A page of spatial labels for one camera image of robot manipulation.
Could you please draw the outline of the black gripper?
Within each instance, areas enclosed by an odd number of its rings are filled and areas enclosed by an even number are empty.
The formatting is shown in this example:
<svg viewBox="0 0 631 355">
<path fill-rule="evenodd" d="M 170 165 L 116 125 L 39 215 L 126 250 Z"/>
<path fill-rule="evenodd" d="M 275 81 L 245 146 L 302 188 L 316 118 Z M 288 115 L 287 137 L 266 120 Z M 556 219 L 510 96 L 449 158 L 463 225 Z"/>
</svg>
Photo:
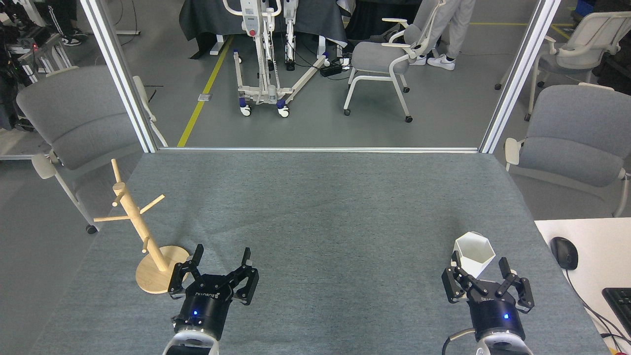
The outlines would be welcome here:
<svg viewBox="0 0 631 355">
<path fill-rule="evenodd" d="M 174 317 L 174 332 L 197 330 L 207 333 L 219 341 L 227 319 L 232 297 L 243 305 L 250 305 L 258 285 L 259 274 L 253 267 L 250 248 L 244 249 L 241 266 L 228 276 L 199 274 L 198 266 L 203 256 L 204 247 L 198 244 L 192 257 L 176 263 L 169 281 L 168 293 L 171 299 L 180 299 L 176 295 L 185 293 L 180 313 Z M 187 274 L 194 282 L 183 290 L 182 282 Z"/>
<path fill-rule="evenodd" d="M 462 268 L 459 251 L 453 251 L 451 263 L 441 276 L 448 301 L 457 303 L 467 293 L 476 341 L 480 341 L 490 332 L 510 332 L 525 340 L 518 311 L 527 314 L 535 306 L 530 282 L 511 269 L 506 257 L 500 258 L 498 265 L 503 283 L 500 286 L 480 286 L 478 279 Z M 518 292 L 517 302 L 521 308 L 516 309 L 515 299 L 508 293 L 511 286 Z"/>
</svg>

